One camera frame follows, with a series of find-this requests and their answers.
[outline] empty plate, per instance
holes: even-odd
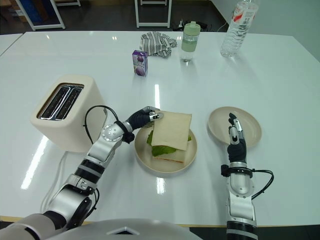
[[[152,147],[147,144],[147,138],[153,127],[141,128],[135,136],[134,148],[139,164],[147,172],[160,177],[167,178],[184,172],[195,160],[197,153],[197,140],[194,133],[189,130],[192,140],[188,142],[184,163],[154,159],[152,156]]]
[[[211,133],[220,141],[230,144],[229,126],[231,125],[228,122],[229,113],[234,114],[239,119],[244,131],[246,146],[252,147],[256,145],[262,136],[260,124],[250,113],[240,108],[224,106],[214,110],[208,122]]]

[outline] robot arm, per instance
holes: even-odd
[[[254,184],[252,171],[247,168],[247,147],[242,126],[235,115],[229,114],[230,145],[227,148],[230,165],[221,166],[227,177],[227,239],[257,240],[257,222],[252,203]]]
[[[80,226],[88,216],[92,201],[89,195],[97,188],[116,149],[122,141],[134,140],[133,131],[163,117],[157,108],[147,106],[124,122],[107,125],[104,121],[98,140],[92,145],[74,174],[55,194],[44,213],[32,214],[0,231],[2,240],[43,240]]]

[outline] white toaster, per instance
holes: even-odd
[[[60,77],[42,99],[30,121],[48,139],[65,151],[84,153],[91,142],[84,128],[85,115],[95,105],[104,105],[95,80],[67,74]],[[93,142],[99,137],[106,112],[96,107],[87,116]]]

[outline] water bottle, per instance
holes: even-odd
[[[238,52],[255,18],[259,4],[260,0],[241,0],[236,4],[221,46],[222,56],[233,57]]]
[[[189,62],[194,56],[200,29],[200,25],[195,21],[184,26],[180,57],[185,62]]]

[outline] bottle cap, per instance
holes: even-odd
[[[184,26],[183,32],[189,36],[198,36],[200,34],[201,27],[195,21],[191,21],[190,23]]]

